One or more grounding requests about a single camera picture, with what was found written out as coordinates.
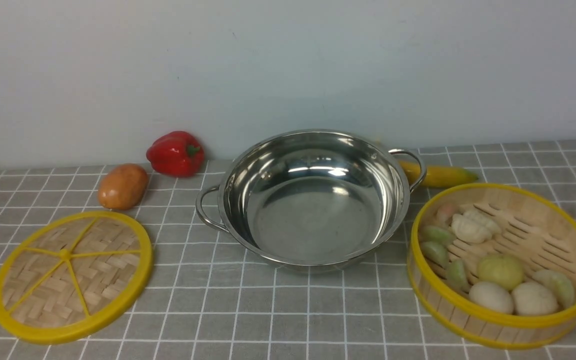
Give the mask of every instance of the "stainless steel pot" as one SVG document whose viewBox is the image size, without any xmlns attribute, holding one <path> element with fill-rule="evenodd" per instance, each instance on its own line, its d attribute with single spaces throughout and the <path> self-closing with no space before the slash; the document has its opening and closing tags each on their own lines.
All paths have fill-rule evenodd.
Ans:
<svg viewBox="0 0 576 360">
<path fill-rule="evenodd" d="M 411 185 L 397 154 L 419 163 L 420 177 Z M 250 147 L 221 184 L 199 193 L 196 210 L 206 225 L 272 264 L 330 271 L 390 239 L 425 176 L 424 162 L 408 150 L 384 150 L 334 130 L 298 130 Z M 202 207 L 215 191 L 222 223 Z"/>
</svg>

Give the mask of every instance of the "white wall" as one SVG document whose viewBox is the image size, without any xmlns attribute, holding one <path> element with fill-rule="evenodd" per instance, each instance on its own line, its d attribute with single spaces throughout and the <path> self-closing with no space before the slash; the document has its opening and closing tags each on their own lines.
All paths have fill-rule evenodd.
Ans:
<svg viewBox="0 0 576 360">
<path fill-rule="evenodd" d="M 576 1 L 0 0 L 0 167 L 213 157 L 298 128 L 576 137 Z"/>
</svg>

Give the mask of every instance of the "gray checkered tablecloth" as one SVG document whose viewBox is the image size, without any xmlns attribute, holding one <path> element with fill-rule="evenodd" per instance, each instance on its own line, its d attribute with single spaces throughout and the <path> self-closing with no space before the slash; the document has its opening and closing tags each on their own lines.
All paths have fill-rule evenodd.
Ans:
<svg viewBox="0 0 576 360">
<path fill-rule="evenodd" d="M 576 139 L 419 152 L 428 164 L 465 167 L 482 182 L 540 194 L 576 219 Z M 0 360 L 576 359 L 576 328 L 545 348 L 494 350 L 457 337 L 420 307 L 406 276 L 407 242 L 412 220 L 436 191 L 414 192 L 404 225 L 365 262 L 304 276 L 277 271 L 196 216 L 199 190 L 218 183 L 229 163 L 210 161 L 193 178 L 150 176 L 142 203 L 126 214 L 150 234 L 155 267 L 128 312 L 56 346 L 18 341 L 0 327 Z M 100 210 L 95 190 L 110 169 L 0 171 L 0 264 L 51 221 Z M 211 195 L 207 210 L 216 216 Z"/>
</svg>

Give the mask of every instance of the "yellow rim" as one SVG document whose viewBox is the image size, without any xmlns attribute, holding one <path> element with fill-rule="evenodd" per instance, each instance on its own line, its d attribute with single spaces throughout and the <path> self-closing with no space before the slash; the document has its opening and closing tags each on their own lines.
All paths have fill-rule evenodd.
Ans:
<svg viewBox="0 0 576 360">
<path fill-rule="evenodd" d="M 566 219 L 576 230 L 576 221 L 571 218 L 564 210 L 560 209 L 554 203 L 542 198 L 541 196 L 531 193 L 530 191 L 525 191 L 524 189 L 519 189 L 518 187 L 507 186 L 502 184 L 464 184 L 460 186 L 451 187 L 450 189 L 446 189 L 439 194 L 435 195 L 434 198 L 430 199 L 428 203 L 426 203 L 419 214 L 416 215 L 414 219 L 414 223 L 412 225 L 412 230 L 410 234 L 410 246 L 413 252 L 414 261 L 421 271 L 426 280 L 430 283 L 430 285 L 437 290 L 443 297 L 449 300 L 453 305 L 455 305 L 460 310 L 466 312 L 466 314 L 473 314 L 476 313 L 479 319 L 483 321 L 493 322 L 498 325 L 502 326 L 512 326 L 514 328 L 543 328 L 546 326 L 555 326 L 558 324 L 562 324 L 563 322 L 570 321 L 576 319 L 576 304 L 569 309 L 557 312 L 555 314 L 546 315 L 546 316 L 517 316 L 517 315 L 507 315 L 507 314 L 500 314 L 498 312 L 494 312 L 492 310 L 486 309 L 485 307 L 479 306 L 475 303 L 468 301 L 466 298 L 454 292 L 448 285 L 444 284 L 444 282 L 435 274 L 430 266 L 427 264 L 424 256 L 421 253 L 421 248 L 419 247 L 419 239 L 418 239 L 418 229 L 419 223 L 423 214 L 426 210 L 431 207 L 435 202 L 439 199 L 443 198 L 448 194 L 452 194 L 454 192 L 462 191 L 464 189 L 473 189 L 473 188 L 494 188 L 494 189 L 504 189 L 506 191 L 512 191 L 524 196 L 528 196 L 533 198 L 540 203 L 550 207 L 555 212 L 560 214 L 564 219 Z M 482 338 L 477 337 L 477 342 L 482 342 Z"/>
<path fill-rule="evenodd" d="M 444 317 L 444 315 L 441 315 L 439 312 L 434 310 L 432 308 L 432 306 L 430 306 L 430 303 L 428 303 L 428 301 L 426 301 L 426 299 L 422 296 L 421 292 L 419 291 L 419 288 L 415 284 L 410 265 L 407 266 L 407 276 L 408 276 L 408 279 L 410 280 L 410 284 L 412 285 L 412 290 L 416 294 L 416 297 L 419 299 L 419 303 L 421 303 L 421 305 L 423 305 L 425 310 L 428 313 L 430 313 L 430 315 L 432 315 L 435 319 L 437 319 L 437 321 L 439 321 L 439 323 L 441 323 L 441 325 L 445 326 L 446 328 L 448 328 L 448 330 L 452 331 L 453 333 L 457 334 L 458 336 L 460 336 L 464 339 L 470 340 L 471 342 L 482 344 L 483 346 L 492 347 L 492 348 L 496 348 L 496 349 L 508 349 L 508 350 L 535 349 L 535 348 L 546 346 L 548 344 L 556 342 L 557 340 L 566 336 L 567 333 L 569 333 L 571 330 L 573 330 L 573 328 L 576 326 L 576 323 L 573 323 L 572 325 L 570 325 L 569 328 L 562 331 L 562 333 L 559 333 L 558 335 L 555 335 L 555 336 L 551 337 L 550 339 L 542 340 L 542 341 L 536 341 L 536 342 L 526 342 L 526 343 L 522 343 L 522 344 L 512 344 L 509 342 L 494 341 L 491 339 L 487 339 L 486 337 L 480 337 L 477 335 L 473 335 L 472 333 L 467 332 L 466 330 L 455 326 L 455 324 L 448 321 L 448 319 L 446 319 Z"/>
<path fill-rule="evenodd" d="M 103 253 L 78 253 L 73 254 L 71 257 L 79 258 L 83 256 L 98 256 L 98 255 L 109 255 L 109 253 L 139 253 L 140 260 L 139 264 L 137 265 L 137 269 L 135 270 L 134 274 L 132 275 L 132 279 L 126 285 L 126 288 L 117 296 L 112 302 L 110 302 L 107 306 L 103 309 L 99 310 L 97 313 L 90 315 L 88 312 L 88 308 L 86 305 L 86 301 L 83 300 L 82 290 L 79 289 L 78 281 L 73 281 L 75 285 L 75 291 L 77 292 L 80 301 L 82 302 L 84 313 L 86 318 L 82 321 L 74 323 L 68 326 L 62 327 L 55 327 L 55 328 L 36 328 L 32 326 L 27 326 L 22 323 L 16 321 L 13 317 L 10 316 L 10 313 L 14 310 L 16 306 L 18 306 L 22 301 L 27 297 L 30 296 L 30 293 L 38 287 L 38 285 L 45 280 L 48 276 L 51 275 L 60 265 L 66 263 L 68 266 L 68 271 L 70 275 L 74 277 L 73 265 L 71 264 L 69 259 L 62 259 L 60 260 L 57 265 L 55 265 L 50 271 L 48 271 L 39 281 L 35 283 L 33 287 L 31 287 L 26 293 L 16 302 L 14 305 L 11 306 L 10 310 L 6 310 L 3 303 L 3 286 L 6 280 L 7 273 L 10 271 L 10 267 L 13 265 L 14 260 L 23 252 L 23 251 L 34 251 L 36 253 L 44 253 L 51 256 L 60 257 L 59 253 L 40 249 L 40 248 L 30 248 L 29 245 L 33 243 L 36 239 L 41 237 L 41 235 L 45 234 L 46 232 L 62 226 L 66 223 L 70 223 L 71 221 L 75 221 L 78 219 L 92 219 L 90 224 L 85 228 L 77 237 L 74 244 L 71 246 L 70 250 L 73 250 L 77 243 L 82 239 L 83 235 L 87 232 L 87 230 L 92 226 L 92 224 L 100 218 L 109 218 L 115 221 L 120 221 L 131 228 L 132 231 L 137 235 L 139 239 L 139 250 L 124 250 L 124 251 L 103 251 Z M 88 335 L 91 335 L 99 330 L 102 330 L 110 323 L 115 321 L 121 314 L 126 312 L 128 308 L 137 300 L 139 295 L 141 294 L 144 287 L 148 283 L 148 279 L 151 275 L 151 270 L 153 269 L 153 248 L 151 246 L 151 240 L 148 237 L 148 233 L 144 229 L 144 227 L 135 221 L 134 219 L 126 216 L 124 214 L 120 214 L 118 212 L 109 212 L 109 211 L 90 211 L 90 212 L 82 212 L 78 214 L 73 214 L 70 216 L 66 216 L 62 219 L 58 219 L 57 221 L 50 223 L 48 226 L 41 228 L 34 234 L 30 235 L 28 239 L 24 240 L 19 246 L 12 251 L 12 253 L 8 256 L 4 264 L 0 269 L 0 324 L 1 326 L 10 332 L 12 335 L 24 340 L 26 342 L 34 343 L 34 344 L 62 344 L 66 342 L 71 342 L 74 340 L 78 340 Z"/>
</svg>

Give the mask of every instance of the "pot handle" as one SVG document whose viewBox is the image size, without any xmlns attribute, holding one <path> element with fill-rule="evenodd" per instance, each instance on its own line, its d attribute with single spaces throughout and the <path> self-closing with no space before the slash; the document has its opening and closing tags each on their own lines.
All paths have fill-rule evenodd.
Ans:
<svg viewBox="0 0 576 360">
<path fill-rule="evenodd" d="M 217 221 L 214 221 L 210 218 L 208 218 L 208 215 L 206 215 L 206 212 L 204 210 L 204 207 L 202 205 L 202 202 L 204 201 L 204 198 L 206 195 L 208 195 L 211 192 L 215 192 L 219 190 L 219 185 L 214 185 L 211 187 L 208 187 L 207 189 L 203 189 L 202 191 L 199 192 L 199 195 L 197 196 L 197 199 L 194 202 L 194 208 L 197 210 L 197 215 L 199 215 L 199 219 L 201 219 L 201 221 L 203 221 L 206 225 L 208 225 L 209 227 L 215 229 L 215 230 L 221 230 L 225 233 L 230 234 L 231 232 L 228 231 L 228 228 L 226 228 L 226 226 L 224 226 L 224 224 L 222 223 L 218 223 Z"/>
<path fill-rule="evenodd" d="M 412 185 L 410 185 L 410 192 L 413 192 L 419 185 L 421 185 L 421 182 L 423 182 L 423 180 L 426 178 L 426 174 L 428 173 L 428 169 L 426 168 L 424 160 L 422 160 L 421 157 L 416 153 L 410 150 L 404 150 L 402 148 L 393 148 L 393 150 L 389 150 L 388 153 L 390 153 L 391 155 L 397 155 L 397 154 L 408 155 L 409 157 L 412 157 L 419 164 L 420 169 L 419 177 L 412 183 Z"/>
</svg>

